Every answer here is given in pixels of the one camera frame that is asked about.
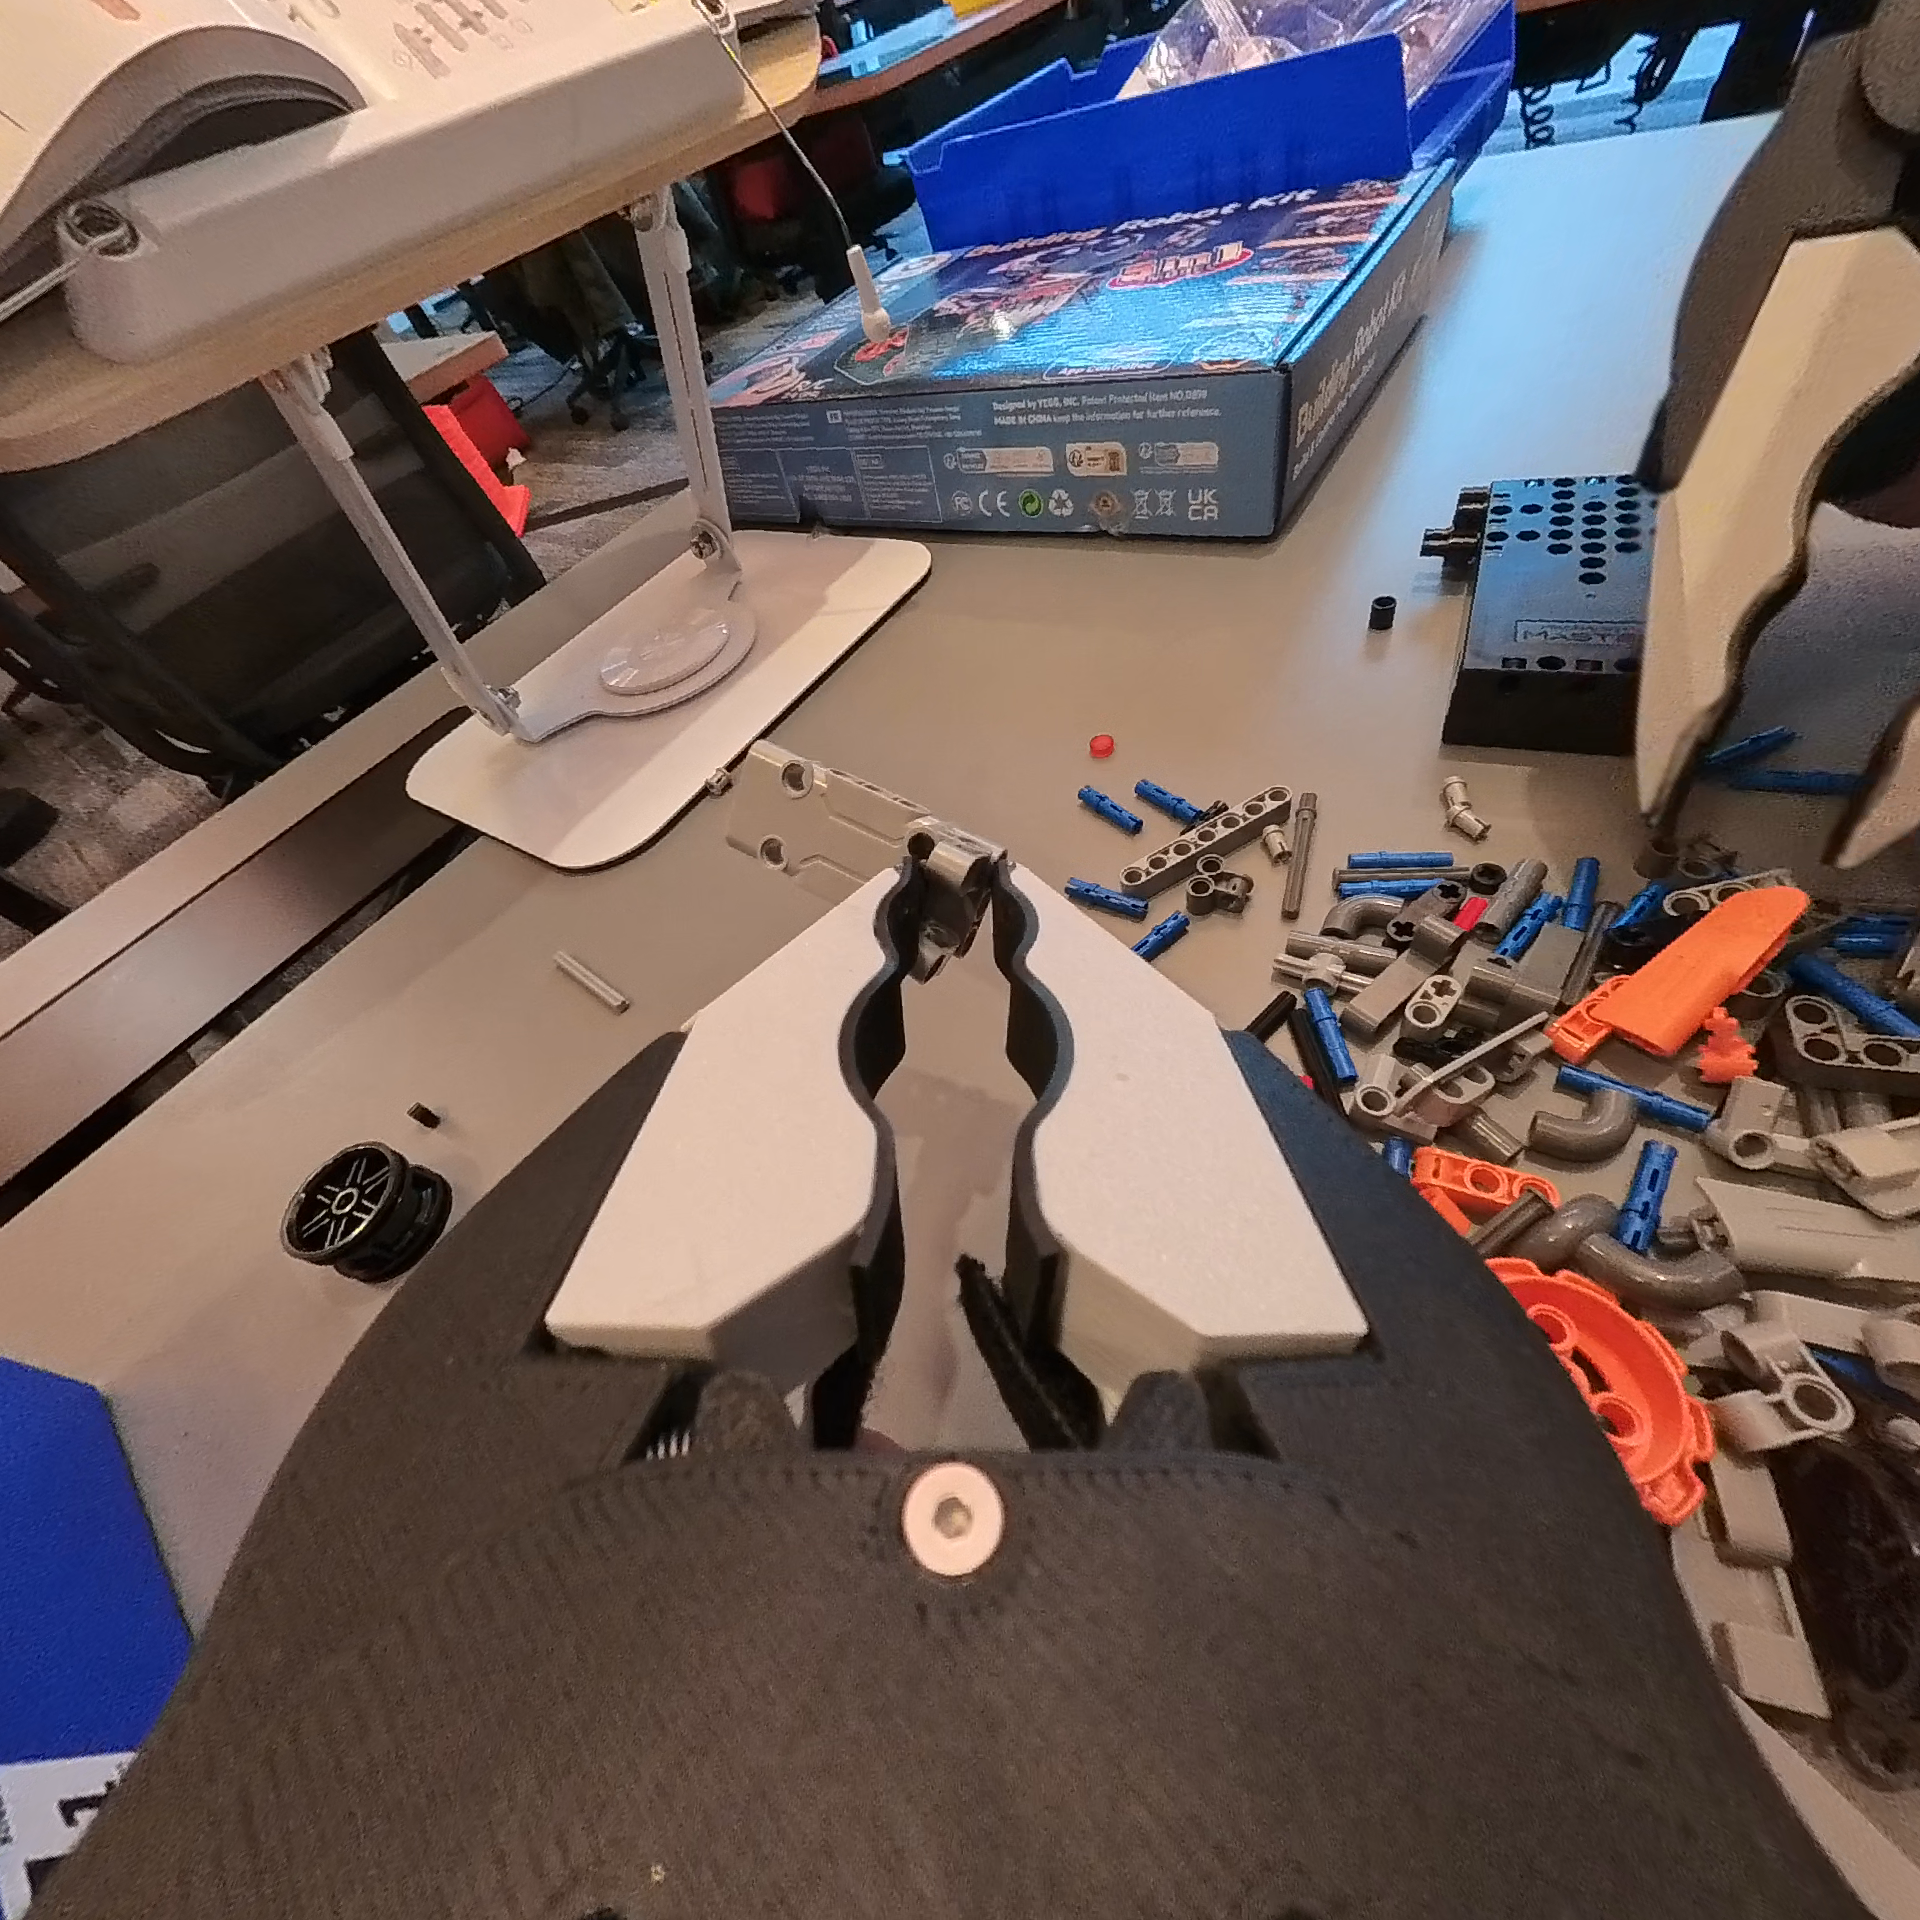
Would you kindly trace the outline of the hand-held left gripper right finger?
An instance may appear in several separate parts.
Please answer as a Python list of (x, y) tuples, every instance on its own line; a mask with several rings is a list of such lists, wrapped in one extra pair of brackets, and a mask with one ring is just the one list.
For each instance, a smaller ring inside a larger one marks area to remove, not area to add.
[(1338, 1356), (1364, 1311), (1215, 1018), (1025, 868), (994, 875), (1020, 1123), (1001, 1294), (1079, 1374)]

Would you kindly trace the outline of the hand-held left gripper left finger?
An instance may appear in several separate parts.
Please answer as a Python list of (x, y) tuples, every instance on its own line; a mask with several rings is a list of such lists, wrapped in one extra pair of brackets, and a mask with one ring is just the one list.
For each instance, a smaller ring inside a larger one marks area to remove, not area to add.
[(622, 1359), (880, 1359), (902, 1299), (898, 1149), (915, 865), (707, 1003), (555, 1294), (553, 1344)]

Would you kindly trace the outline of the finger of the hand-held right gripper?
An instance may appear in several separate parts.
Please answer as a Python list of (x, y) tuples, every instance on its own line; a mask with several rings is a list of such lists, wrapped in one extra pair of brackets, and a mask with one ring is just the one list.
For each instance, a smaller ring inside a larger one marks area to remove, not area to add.
[(1855, 774), (1826, 861), (1880, 862), (1917, 825), (1917, 534), (1835, 506), (1811, 518), (1809, 635), (1816, 745)]
[(1916, 373), (1917, 253), (1900, 229), (1792, 242), (1653, 518), (1639, 706), (1645, 823), (1682, 798), (1768, 609), (1806, 572), (1813, 485)]

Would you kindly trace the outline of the black perforated building block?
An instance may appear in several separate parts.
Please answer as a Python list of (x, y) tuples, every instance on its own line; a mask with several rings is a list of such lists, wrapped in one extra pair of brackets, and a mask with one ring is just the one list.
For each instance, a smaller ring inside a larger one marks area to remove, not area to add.
[(1653, 496), (1630, 475), (1501, 478), (1458, 493), (1419, 547), (1465, 613), (1441, 743), (1632, 756)]

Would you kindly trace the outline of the light grey connector piece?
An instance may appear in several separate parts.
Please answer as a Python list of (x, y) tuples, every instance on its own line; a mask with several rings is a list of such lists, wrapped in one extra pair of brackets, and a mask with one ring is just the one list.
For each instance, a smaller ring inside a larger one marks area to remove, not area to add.
[(911, 977), (963, 956), (991, 907), (1001, 849), (917, 803), (755, 738), (732, 769), (726, 841), (733, 852), (828, 905), (911, 868)]

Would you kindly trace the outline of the white instruction booklet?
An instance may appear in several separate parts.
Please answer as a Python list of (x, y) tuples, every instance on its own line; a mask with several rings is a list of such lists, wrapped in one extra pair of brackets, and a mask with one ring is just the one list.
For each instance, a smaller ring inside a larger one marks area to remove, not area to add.
[(2, 276), (58, 260), (65, 204), (587, 37), (610, 4), (6, 2)]

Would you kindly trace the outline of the light grey holed beam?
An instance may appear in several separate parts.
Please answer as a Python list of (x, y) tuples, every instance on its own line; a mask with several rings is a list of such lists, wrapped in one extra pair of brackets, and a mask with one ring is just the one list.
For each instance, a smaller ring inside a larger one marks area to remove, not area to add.
[(1220, 870), (1230, 854), (1258, 842), (1263, 833), (1283, 828), (1292, 806), (1293, 788), (1262, 788), (1122, 868), (1118, 890), (1132, 901), (1158, 901), (1181, 890), (1202, 872)]

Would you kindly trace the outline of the small black wheel hub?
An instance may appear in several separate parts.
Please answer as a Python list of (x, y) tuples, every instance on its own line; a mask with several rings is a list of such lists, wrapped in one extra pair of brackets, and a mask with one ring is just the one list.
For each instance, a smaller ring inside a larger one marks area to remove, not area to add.
[(330, 1156), (293, 1193), (283, 1253), (358, 1284), (389, 1284), (443, 1235), (453, 1191), (438, 1171), (368, 1140)]

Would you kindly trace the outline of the orange blade panel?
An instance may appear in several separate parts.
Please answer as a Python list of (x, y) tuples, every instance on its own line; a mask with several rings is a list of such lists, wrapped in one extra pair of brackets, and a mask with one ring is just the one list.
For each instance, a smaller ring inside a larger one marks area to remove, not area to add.
[(1731, 892), (1636, 973), (1607, 979), (1550, 1021), (1550, 1048), (1573, 1066), (1605, 1043), (1651, 1058), (1674, 1056), (1716, 1008), (1763, 973), (1809, 905), (1811, 899), (1789, 885)]

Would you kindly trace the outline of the orange gear wheel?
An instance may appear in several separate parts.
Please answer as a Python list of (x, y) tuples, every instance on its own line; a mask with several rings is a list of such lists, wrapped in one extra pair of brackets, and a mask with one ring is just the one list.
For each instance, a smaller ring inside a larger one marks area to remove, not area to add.
[(1716, 1456), (1707, 1406), (1667, 1338), (1602, 1284), (1532, 1261), (1488, 1261), (1491, 1276), (1548, 1340), (1593, 1417), (1642, 1509), (1662, 1526), (1692, 1520)]

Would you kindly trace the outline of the clear plastic bag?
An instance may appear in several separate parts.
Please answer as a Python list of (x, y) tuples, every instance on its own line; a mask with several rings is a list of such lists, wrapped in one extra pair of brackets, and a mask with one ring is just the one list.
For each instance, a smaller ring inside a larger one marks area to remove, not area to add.
[(1166, 93), (1395, 37), (1417, 59), (1451, 31), (1447, 2), (1184, 2), (1152, 39), (1118, 98)]

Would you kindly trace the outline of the black office chair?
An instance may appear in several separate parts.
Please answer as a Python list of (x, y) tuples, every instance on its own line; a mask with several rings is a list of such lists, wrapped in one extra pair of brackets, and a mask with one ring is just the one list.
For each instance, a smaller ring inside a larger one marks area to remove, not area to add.
[(433, 657), (264, 387), (2, 478), (3, 673), (239, 793)]

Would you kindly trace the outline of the red plastic object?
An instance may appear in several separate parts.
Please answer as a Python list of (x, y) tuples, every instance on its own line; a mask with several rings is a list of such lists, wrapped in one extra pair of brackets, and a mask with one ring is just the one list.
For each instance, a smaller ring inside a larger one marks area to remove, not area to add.
[(523, 536), (531, 493), (513, 478), (529, 439), (488, 374), (421, 405), (426, 421), (513, 536)]

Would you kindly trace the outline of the wooden-edged desk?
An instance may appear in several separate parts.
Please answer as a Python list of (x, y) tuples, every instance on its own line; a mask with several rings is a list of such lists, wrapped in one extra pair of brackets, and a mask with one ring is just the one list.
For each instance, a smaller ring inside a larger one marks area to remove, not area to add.
[(1033, 26), (1093, 24), (1104, 39), (1114, 37), (1126, 21), (1126, 8), (1104, 2), (999, 2), (954, 12), (950, 4), (940, 4), (821, 59), (809, 111), (871, 104)]

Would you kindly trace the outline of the white metal stand frame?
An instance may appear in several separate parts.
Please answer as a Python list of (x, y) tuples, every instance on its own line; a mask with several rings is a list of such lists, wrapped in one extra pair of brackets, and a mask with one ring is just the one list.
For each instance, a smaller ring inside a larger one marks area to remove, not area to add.
[(3, 4), (3, 669), (283, 766), (543, 579), (372, 341), (746, 113), (697, 4)]

